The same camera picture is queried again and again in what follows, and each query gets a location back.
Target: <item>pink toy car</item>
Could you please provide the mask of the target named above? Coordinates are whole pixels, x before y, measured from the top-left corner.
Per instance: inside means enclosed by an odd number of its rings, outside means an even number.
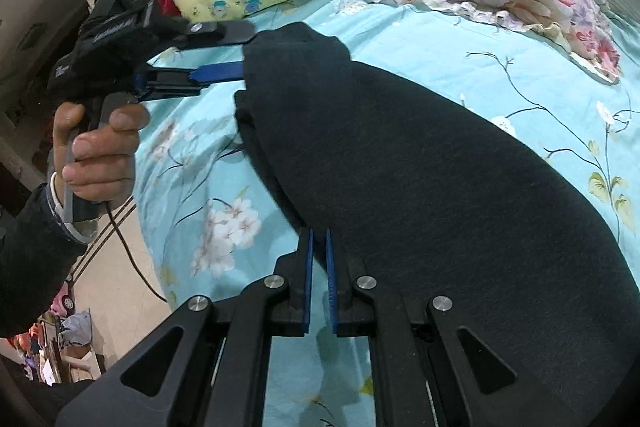
[[[54,315],[66,319],[68,315],[73,314],[73,309],[76,307],[73,299],[69,295],[69,283],[65,281],[58,292],[58,295],[53,299],[51,308],[49,310]]]

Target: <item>bed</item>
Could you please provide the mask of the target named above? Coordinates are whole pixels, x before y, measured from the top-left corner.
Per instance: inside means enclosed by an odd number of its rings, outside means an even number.
[[[607,13],[623,71],[615,85],[595,80],[541,36],[411,4],[287,0],[250,19],[258,30],[305,22],[337,36],[353,60],[434,90],[526,144],[593,203],[640,283],[640,24],[627,3],[625,13]],[[231,60],[241,60],[240,49],[167,53],[154,64]],[[172,309],[196,294],[237,295],[297,245],[296,231],[242,154],[233,98],[242,85],[148,103],[152,121],[142,132],[135,197]],[[232,220],[241,226],[229,227]],[[327,300],[326,276],[316,269],[310,334],[273,341],[265,426],[374,424],[366,340],[331,334]],[[279,363],[286,360],[296,363]]]

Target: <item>person's arm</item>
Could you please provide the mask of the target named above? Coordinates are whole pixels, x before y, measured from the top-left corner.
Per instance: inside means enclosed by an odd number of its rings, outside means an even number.
[[[149,120],[141,105],[127,105],[113,112],[109,124],[81,134],[73,142],[76,162],[65,166],[69,132],[84,116],[81,105],[64,103],[54,123],[56,177],[47,188],[39,187],[0,248],[0,337],[24,333],[45,312],[73,263],[91,240],[75,227],[69,230],[56,215],[67,183],[73,192],[90,201],[110,201],[115,208],[129,198],[134,178],[133,155],[140,144],[138,130]]]

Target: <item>triangular cutout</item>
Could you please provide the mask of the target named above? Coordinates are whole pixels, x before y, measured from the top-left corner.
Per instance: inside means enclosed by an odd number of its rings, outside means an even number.
[[[513,385],[516,374],[498,359],[471,331],[466,328],[458,330],[458,339],[465,350],[466,358],[471,365],[480,392],[491,394]]]
[[[172,328],[122,374],[122,384],[149,397],[156,396],[174,359],[182,332],[182,328]]]

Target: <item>black sleeve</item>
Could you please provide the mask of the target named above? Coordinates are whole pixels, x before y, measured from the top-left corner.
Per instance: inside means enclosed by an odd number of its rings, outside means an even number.
[[[0,247],[0,337],[27,331],[86,250],[65,235],[37,188]]]

